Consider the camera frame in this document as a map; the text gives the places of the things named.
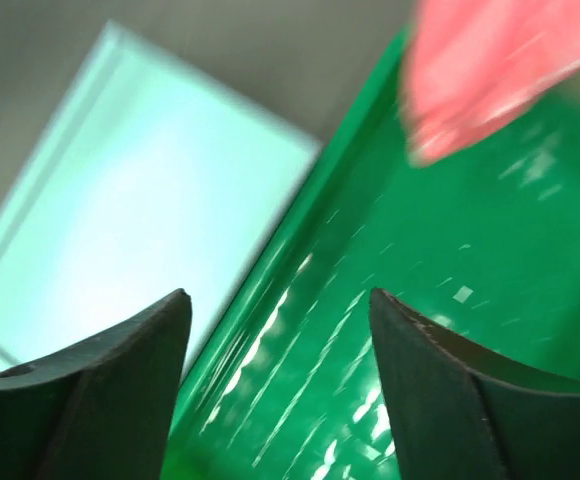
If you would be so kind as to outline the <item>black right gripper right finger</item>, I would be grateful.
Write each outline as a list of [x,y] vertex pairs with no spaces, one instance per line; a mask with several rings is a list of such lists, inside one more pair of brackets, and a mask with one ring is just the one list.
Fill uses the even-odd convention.
[[369,325],[403,479],[580,479],[580,381],[489,350],[375,288]]

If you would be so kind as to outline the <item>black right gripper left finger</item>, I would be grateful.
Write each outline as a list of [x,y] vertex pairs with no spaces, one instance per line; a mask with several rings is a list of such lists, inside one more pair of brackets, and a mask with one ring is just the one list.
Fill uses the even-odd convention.
[[157,479],[191,330],[177,289],[0,373],[0,479]]

